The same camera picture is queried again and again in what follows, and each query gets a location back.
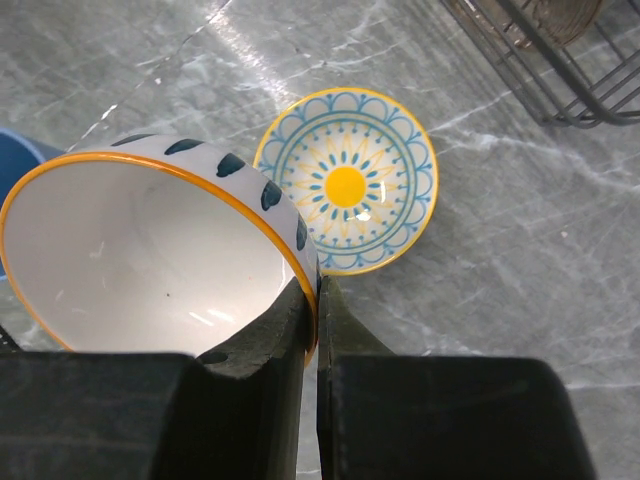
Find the metal wire rack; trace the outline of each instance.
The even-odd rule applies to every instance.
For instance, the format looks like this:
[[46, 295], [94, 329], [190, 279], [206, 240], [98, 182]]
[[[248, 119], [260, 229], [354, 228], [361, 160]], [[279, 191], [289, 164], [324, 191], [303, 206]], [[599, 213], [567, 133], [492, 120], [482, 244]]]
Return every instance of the metal wire rack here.
[[441, 1], [539, 124], [640, 123], [640, 0], [598, 4], [584, 33], [561, 41], [534, 17], [536, 0]]

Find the blue bowl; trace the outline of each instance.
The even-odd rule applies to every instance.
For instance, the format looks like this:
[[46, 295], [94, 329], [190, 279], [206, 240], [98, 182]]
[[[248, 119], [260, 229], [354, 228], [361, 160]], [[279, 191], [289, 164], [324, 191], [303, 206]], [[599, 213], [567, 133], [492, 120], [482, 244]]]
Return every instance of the blue bowl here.
[[[62, 150], [24, 137], [12, 130], [0, 128], [0, 199], [2, 203], [25, 173], [63, 153]], [[0, 266], [0, 280], [5, 278], [4, 268]]]

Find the yellow plate center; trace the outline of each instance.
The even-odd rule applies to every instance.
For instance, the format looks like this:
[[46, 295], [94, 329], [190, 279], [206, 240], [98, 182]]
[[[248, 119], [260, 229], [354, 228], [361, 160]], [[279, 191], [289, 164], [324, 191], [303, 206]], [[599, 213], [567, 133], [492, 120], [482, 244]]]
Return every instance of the yellow plate center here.
[[325, 185], [329, 200], [338, 207], [353, 207], [364, 198], [367, 188], [364, 177], [351, 167], [336, 168]]

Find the plate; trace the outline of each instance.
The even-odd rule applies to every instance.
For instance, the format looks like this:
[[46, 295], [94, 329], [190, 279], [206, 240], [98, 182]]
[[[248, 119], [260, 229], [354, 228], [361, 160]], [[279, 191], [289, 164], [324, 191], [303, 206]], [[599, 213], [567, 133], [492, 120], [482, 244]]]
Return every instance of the plate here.
[[254, 166], [294, 201], [322, 272], [354, 275], [405, 253], [436, 204], [436, 156], [420, 122], [362, 88], [323, 90], [283, 112]]

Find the metal wire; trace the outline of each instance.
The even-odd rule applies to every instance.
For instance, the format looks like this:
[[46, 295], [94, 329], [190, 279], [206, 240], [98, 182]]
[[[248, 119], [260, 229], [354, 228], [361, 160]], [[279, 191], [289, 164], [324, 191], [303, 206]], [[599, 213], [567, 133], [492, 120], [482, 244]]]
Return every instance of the metal wire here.
[[640, 123], [640, 0], [614, 2], [564, 47], [532, 17], [536, 0], [441, 1], [541, 125]]

